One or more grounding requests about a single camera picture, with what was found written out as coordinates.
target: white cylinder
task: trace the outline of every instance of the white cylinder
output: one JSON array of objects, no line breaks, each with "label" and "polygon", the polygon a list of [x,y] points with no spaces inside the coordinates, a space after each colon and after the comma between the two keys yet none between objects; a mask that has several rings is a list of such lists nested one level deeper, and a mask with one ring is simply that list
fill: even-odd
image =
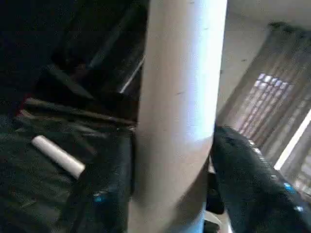
[{"label": "white cylinder", "polygon": [[129,233],[199,233],[226,0],[151,0]]},{"label": "white cylinder", "polygon": [[32,140],[32,144],[43,154],[58,163],[64,170],[69,172],[74,178],[78,179],[84,171],[85,165],[72,155],[61,149],[58,145],[39,135]]}]

